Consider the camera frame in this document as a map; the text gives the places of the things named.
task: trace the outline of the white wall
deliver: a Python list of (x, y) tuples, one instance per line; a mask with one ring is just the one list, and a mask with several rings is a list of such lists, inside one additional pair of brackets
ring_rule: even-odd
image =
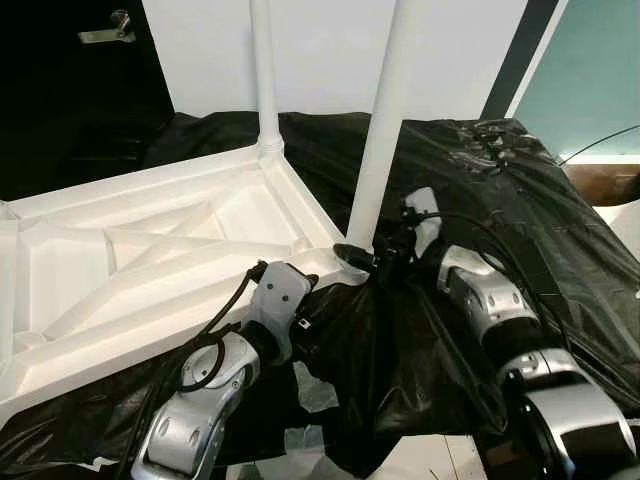
[[(477, 118), (526, 0), (424, 0), (407, 117)], [(143, 0), (174, 108), (256, 106), (248, 0)], [(271, 0), (280, 111), (371, 111), (394, 0)]]

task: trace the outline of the black door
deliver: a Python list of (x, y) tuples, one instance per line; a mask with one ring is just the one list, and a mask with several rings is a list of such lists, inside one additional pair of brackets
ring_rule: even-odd
[[(173, 115), (141, 0), (19, 3), (1, 50), (0, 199), (139, 168)], [(115, 41), (82, 33), (109, 29)]]

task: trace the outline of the black plastic sheet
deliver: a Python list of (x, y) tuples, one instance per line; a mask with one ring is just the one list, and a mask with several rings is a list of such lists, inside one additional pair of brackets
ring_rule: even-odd
[[(280, 115), (287, 159), (343, 231), (368, 119), (364, 114)], [(178, 115), (148, 150), (145, 166), (250, 145), (257, 130), (253, 113), (204, 119)], [(565, 324), (582, 367), (626, 415), (637, 416), (640, 265), (540, 141), (514, 120), (405, 121), (376, 245), (385, 245), (395, 229), (403, 228), (398, 223), (401, 201), (423, 186), (435, 190), (441, 211), (495, 226), (555, 312), (555, 318), (548, 318), (552, 330), (557, 334), (557, 322)], [(456, 220), (444, 221), (441, 242), (434, 248), (455, 243), (491, 249), (482, 231)], [(315, 422), (324, 427), (328, 455), (363, 477), (400, 435), (504, 429), (495, 372), (461, 314), (434, 291), (428, 259), (412, 266), (391, 264), (360, 287), (335, 285), (315, 292), (304, 311), (311, 327), (292, 334), (296, 357), (307, 362), (312, 374), (334, 384), (340, 407), (314, 415), (302, 411), (287, 366), (279, 374), (279, 397), (260, 403), (265, 392), (274, 390), (264, 388), (252, 405), (247, 396), (245, 413), (239, 411), (230, 425), (223, 461), (282, 453), (283, 428)], [(118, 457), (151, 364), (14, 417), (0, 432), (0, 472), (90, 462), (96, 455)], [(275, 406), (277, 398), (285, 407)], [(238, 447), (247, 438), (251, 448)]]

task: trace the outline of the black tarp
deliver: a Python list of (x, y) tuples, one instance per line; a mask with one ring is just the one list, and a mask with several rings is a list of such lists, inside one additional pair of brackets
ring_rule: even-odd
[[(287, 159), (343, 231), (368, 120), (280, 115)], [(178, 115), (148, 150), (145, 166), (250, 145), (257, 130), (253, 113)], [(555, 312), (547, 318), (549, 334), (559, 336), (557, 323), (564, 323), (580, 364), (626, 415), (638, 416), (640, 265), (542, 143), (514, 120), (405, 121), (377, 246), (404, 228), (401, 200), (423, 186), (434, 188), (440, 210), (471, 215), (509, 243)], [(492, 248), (481, 230), (445, 219), (442, 244), (451, 243)], [(223, 461), (281, 453), (282, 428), (306, 421), (324, 425), (329, 456), (359, 476), (375, 469), (401, 434), (502, 431), (495, 372), (464, 318), (434, 291), (428, 262), (389, 263), (360, 287), (315, 292), (305, 306), (312, 327), (294, 333), (298, 358), (335, 385), (340, 407), (305, 415), (286, 366), (269, 380), (281, 382), (278, 395), (262, 384), (259, 401), (247, 396), (244, 413), (230, 424)], [(0, 432), (0, 471), (118, 457), (152, 366), (134, 366), (14, 417)], [(249, 436), (250, 448), (239, 447)]]

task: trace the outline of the white pole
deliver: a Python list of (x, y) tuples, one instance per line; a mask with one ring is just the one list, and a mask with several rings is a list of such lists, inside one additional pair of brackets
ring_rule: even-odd
[(351, 209), (347, 243), (370, 250), (404, 115), (404, 97), (414, 60), (425, 0), (396, 0), (378, 93)]
[(251, 0), (251, 27), (260, 117), (258, 145), (263, 153), (278, 152), (282, 150), (284, 142), (278, 128), (269, 0)]

